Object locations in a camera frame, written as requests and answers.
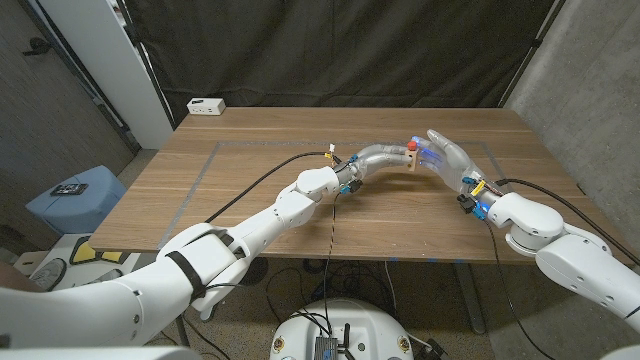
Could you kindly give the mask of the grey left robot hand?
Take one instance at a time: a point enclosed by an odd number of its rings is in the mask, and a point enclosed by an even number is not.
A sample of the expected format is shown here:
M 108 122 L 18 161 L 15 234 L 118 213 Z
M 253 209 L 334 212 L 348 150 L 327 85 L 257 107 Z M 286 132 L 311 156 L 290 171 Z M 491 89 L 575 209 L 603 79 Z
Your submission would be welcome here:
M 413 158 L 406 155 L 406 146 L 375 144 L 362 149 L 334 170 L 340 185 L 362 180 L 381 168 L 407 166 Z

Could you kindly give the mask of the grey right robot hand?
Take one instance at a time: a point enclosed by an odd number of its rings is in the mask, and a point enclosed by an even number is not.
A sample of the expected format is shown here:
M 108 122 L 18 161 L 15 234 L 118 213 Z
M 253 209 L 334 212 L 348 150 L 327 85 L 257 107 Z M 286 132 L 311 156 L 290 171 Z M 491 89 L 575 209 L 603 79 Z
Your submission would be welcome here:
M 417 162 L 435 172 L 457 194 L 471 195 L 492 205 L 504 190 L 492 182 L 456 143 L 433 129 L 427 139 L 413 136 L 417 146 Z

